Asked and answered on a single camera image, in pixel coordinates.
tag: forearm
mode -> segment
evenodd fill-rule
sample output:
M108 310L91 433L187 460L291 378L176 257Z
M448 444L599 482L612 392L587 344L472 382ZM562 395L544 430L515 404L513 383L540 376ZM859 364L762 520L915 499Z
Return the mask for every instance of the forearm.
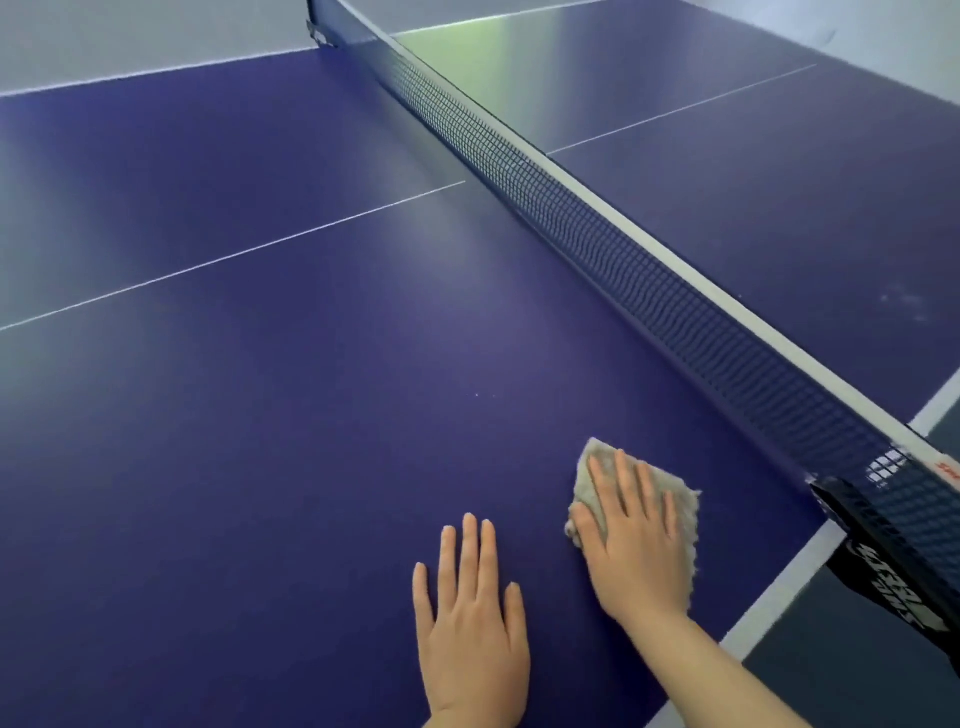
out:
M693 620L677 615L627 633L687 728L809 728Z
M471 715L470 712L455 713L442 710L427 720L423 728L509 728L497 725L488 718Z

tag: beige towel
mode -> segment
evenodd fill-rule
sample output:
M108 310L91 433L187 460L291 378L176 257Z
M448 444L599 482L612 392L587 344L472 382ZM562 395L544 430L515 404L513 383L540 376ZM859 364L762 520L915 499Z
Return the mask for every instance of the beige towel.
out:
M587 508L590 509L593 517L597 519L597 524L600 526L600 536L604 540L604 543L607 542L607 519L600 505L600 498L597 496L596 488L593 486L593 478L590 477L587 460L591 455L596 457L604 473L607 473L615 482L616 467L613 463L613 455L615 453L616 448L597 440L595 437L591 437L589 442L587 442L587 446L584 448L583 454L580 456L580 462L577 463L577 482L573 486L573 502L584 503ZM636 458L627 455L627 466L630 468L631 473L636 473ZM700 493L698 491L691 491L677 476L665 473L652 465L650 466L650 475L652 476L657 495L659 496L666 491L670 491L673 493L674 502L677 504L677 525L686 548L687 573L690 579L687 594L690 595L693 593L693 574L696 571L697 511L700 508ZM639 483L635 482L635 486L639 488ZM580 534L577 533L577 527L573 524L572 519L567 520L564 532L567 537L572 539L577 548L582 548ZM689 608L689 597L687 598L687 608Z

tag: table tennis table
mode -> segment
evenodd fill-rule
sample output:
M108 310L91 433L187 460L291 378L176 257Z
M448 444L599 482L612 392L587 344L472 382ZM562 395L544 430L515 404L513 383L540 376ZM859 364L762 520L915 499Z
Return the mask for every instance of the table tennis table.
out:
M956 369L957 109L682 3L400 41L899 418ZM643 725L564 535L591 436L703 491L718 640L839 543L342 49L0 99L0 160L4 723L416 725L412 569L472 512L524 724Z

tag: finger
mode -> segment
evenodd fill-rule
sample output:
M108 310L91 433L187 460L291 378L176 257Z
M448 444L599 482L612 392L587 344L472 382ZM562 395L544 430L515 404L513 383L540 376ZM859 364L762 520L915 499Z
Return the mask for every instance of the finger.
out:
M437 568L437 614L449 612L457 600L457 529L444 526L440 536L440 566Z
M504 626L510 639L510 648L516 651L529 651L527 643L527 613L523 606L523 594L519 584L511 584L503 595Z
M677 538L677 501L670 491L663 494L663 527L667 536Z
M600 497L600 505L603 507L604 515L607 517L607 527L610 527L610 521L618 516L623 516L623 509L620 507L620 498L616 496L611 479L603 472L600 467L600 461L592 455L587 461L587 467L590 470L590 477L593 478L593 487L597 490L597 496Z
M620 449L614 457L616 461L616 476L620 481L620 496L623 498L623 510L627 516L634 518L643 515L643 506L640 505L640 495L637 491L639 479L634 480L634 476L627 467L627 456Z
M460 581L457 600L473 601L477 597L477 519L472 513L464 516L464 542L460 546Z
M584 557L587 559L587 565L590 566L601 553L607 550L600 537L600 526L597 525L593 513L583 503L573 505L570 509L570 517L573 519L573 524L577 526L580 544L584 548Z
M426 638L433 632L433 605L426 585L426 566L414 568L414 615L417 619L417 645L423 648Z
M489 521L480 529L480 572L477 575L477 599L500 605L500 575L496 555L496 530Z
M657 504L657 495L654 492L654 481L650 475L650 466L644 462L636 464L636 476L640 480L640 499L643 502L643 512L647 519L660 517L660 506Z

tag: hand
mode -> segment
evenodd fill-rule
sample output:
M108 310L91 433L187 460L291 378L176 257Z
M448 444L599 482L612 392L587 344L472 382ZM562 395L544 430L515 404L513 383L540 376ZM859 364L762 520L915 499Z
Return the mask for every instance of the hand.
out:
M604 611L632 633L658 618L685 616L689 597L684 545L677 531L677 507L671 493L656 497L646 463L637 463L636 478L623 450L614 457L621 505L612 478L590 457L590 477L607 517L607 543L583 503L572 511L587 559L590 582Z
M464 516L460 583L454 569L457 531L444 528L437 572L437 618L426 566L414 569L414 610L428 725L516 728L527 708L530 647L520 587L511 584L500 615L496 533L483 521L477 558L477 519Z

